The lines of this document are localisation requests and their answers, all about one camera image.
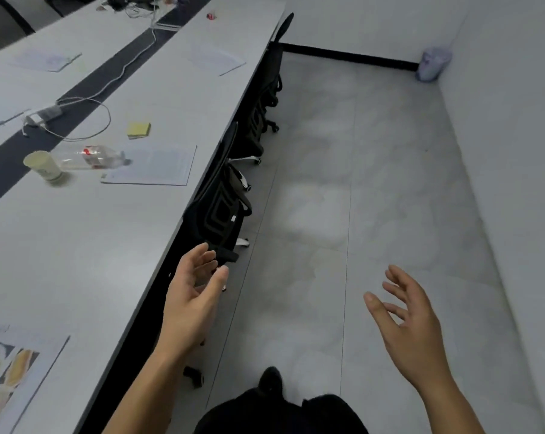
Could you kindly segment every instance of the black pants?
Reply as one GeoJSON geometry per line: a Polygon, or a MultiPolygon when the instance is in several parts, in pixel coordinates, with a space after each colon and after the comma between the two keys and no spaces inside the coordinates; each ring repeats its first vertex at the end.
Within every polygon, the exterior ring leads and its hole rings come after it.
{"type": "Polygon", "coordinates": [[[303,401],[302,407],[253,388],[212,408],[194,434],[368,434],[355,412],[335,395],[303,401]]]}

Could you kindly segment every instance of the person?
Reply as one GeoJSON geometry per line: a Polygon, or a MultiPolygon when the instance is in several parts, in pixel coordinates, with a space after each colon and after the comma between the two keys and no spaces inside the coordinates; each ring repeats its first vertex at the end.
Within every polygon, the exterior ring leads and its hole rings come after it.
{"type": "MultiPolygon", "coordinates": [[[[176,389],[187,355],[206,337],[228,268],[201,244],[185,254],[166,295],[164,319],[153,353],[110,418],[105,434],[163,434],[170,423],[176,389]]],[[[433,434],[484,434],[473,409],[451,375],[441,325],[420,284],[395,265],[385,271],[385,291],[406,308],[382,303],[371,292],[364,302],[399,372],[418,391],[433,434]],[[402,320],[398,325],[392,316],[402,320]]],[[[304,401],[282,397],[282,379],[268,368],[258,387],[213,408],[196,426],[211,432],[366,433],[351,408],[338,396],[304,401]]]]}

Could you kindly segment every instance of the paper with food images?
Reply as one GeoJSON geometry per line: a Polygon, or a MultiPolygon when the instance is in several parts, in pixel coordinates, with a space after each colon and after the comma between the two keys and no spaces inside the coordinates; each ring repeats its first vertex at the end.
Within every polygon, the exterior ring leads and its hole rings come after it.
{"type": "Polygon", "coordinates": [[[68,339],[0,326],[0,434],[13,432],[68,339]]]}

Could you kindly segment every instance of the person's left hand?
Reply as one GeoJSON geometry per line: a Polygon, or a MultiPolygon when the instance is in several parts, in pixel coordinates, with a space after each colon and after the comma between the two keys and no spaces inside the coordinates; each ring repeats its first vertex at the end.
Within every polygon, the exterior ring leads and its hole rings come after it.
{"type": "Polygon", "coordinates": [[[157,351],[178,357],[206,338],[228,279],[228,267],[216,269],[215,257],[216,252],[208,251],[208,244],[204,243],[180,259],[166,294],[157,351]]]}

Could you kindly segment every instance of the black shoe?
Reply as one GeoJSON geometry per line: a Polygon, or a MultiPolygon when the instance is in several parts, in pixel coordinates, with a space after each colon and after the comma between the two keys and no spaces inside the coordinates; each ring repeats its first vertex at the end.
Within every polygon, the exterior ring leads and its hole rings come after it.
{"type": "Polygon", "coordinates": [[[284,399],[282,396],[282,377],[276,367],[267,368],[260,380],[258,389],[269,398],[284,399]]]}

